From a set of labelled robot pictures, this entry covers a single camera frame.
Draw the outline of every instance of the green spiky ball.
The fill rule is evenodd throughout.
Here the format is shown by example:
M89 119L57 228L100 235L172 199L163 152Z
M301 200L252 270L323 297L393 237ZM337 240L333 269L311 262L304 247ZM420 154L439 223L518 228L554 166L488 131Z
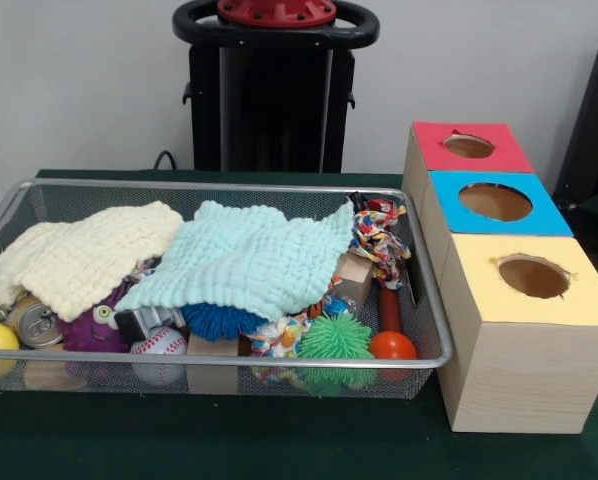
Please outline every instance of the green spiky ball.
M374 358L368 351L371 330L348 313L318 317L298 346L302 358ZM305 368L308 389L315 394L337 395L341 386L363 388L374 383L374 369Z

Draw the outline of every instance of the green tablecloth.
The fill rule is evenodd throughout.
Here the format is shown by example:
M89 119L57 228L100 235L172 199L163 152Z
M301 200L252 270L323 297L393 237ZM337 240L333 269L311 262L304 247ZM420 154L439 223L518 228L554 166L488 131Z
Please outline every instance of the green tablecloth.
M41 171L42 177L399 187L397 175ZM0 394L0 478L598 478L582 435L455 434L413 401Z

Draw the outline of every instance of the baseball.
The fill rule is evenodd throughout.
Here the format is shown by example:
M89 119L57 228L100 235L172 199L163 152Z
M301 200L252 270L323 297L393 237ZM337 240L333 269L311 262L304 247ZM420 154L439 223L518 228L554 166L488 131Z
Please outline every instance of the baseball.
M150 330L150 336L142 342L135 342L130 353L184 355L188 344L183 335L169 327L156 327ZM132 370L137 377L150 385L164 387L179 380L185 371L184 365L169 364L133 364Z

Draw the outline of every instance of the stacked wooden boxes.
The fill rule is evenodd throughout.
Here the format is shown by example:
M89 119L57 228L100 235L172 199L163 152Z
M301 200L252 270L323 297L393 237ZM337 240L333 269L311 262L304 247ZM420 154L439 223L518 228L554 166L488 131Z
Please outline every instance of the stacked wooden boxes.
M598 394L598 274L510 130L415 123L403 189L452 331L453 430L580 432Z

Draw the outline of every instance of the cart handle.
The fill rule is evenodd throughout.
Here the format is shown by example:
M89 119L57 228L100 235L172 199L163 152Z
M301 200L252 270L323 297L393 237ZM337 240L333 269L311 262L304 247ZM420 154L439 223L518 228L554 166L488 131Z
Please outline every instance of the cart handle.
M252 28L227 22L199 23L217 15L217 0L194 0L179 7L172 17L177 37L191 44L213 44L220 47L254 48L363 48L379 38L379 19L370 10L349 2L334 2L337 18L354 25L341 28L325 25L313 28L271 29Z

